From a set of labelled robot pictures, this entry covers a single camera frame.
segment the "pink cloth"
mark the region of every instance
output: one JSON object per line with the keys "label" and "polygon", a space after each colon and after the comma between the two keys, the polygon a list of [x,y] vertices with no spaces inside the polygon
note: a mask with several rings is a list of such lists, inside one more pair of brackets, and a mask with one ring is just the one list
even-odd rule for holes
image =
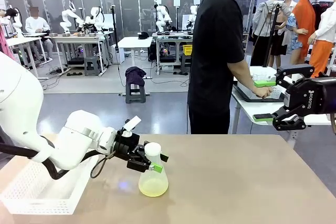
{"label": "pink cloth", "polygon": [[7,41],[6,41],[5,34],[4,34],[4,31],[2,30],[1,25],[0,25],[0,44],[1,44],[2,52],[14,60],[14,56],[12,52],[10,51],[9,47],[7,46]]}

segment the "black t-shirt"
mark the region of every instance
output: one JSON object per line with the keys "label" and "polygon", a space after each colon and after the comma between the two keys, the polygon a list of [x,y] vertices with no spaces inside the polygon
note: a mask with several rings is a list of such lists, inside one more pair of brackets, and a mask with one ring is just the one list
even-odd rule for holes
{"label": "black t-shirt", "polygon": [[235,0],[203,0],[195,22],[188,91],[191,110],[220,115],[229,110],[233,75],[227,63],[244,59],[243,16]]}

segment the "erlenmeyer flask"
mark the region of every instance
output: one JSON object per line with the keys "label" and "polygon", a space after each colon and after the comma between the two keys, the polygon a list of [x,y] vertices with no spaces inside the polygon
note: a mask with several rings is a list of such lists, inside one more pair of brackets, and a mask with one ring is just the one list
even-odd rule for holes
{"label": "erlenmeyer flask", "polygon": [[[162,166],[160,158],[161,145],[158,143],[149,143],[145,146],[146,157],[159,166]],[[163,195],[168,189],[168,178],[164,168],[161,173],[154,170],[147,170],[142,173],[139,179],[140,191],[148,197],[158,197]]]}

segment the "white bottle cap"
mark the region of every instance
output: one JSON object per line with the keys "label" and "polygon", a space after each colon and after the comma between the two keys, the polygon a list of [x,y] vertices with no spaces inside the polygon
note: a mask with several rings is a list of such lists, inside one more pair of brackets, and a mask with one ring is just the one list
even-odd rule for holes
{"label": "white bottle cap", "polygon": [[161,145],[158,143],[149,143],[145,145],[146,156],[158,156],[161,154]]}

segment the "white tray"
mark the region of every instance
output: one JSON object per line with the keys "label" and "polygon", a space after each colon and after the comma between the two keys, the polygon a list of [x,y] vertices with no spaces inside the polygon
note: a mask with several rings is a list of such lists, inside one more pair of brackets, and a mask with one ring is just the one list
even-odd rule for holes
{"label": "white tray", "polygon": [[41,163],[30,161],[0,195],[11,214],[72,215],[98,161],[91,157],[53,180]]}

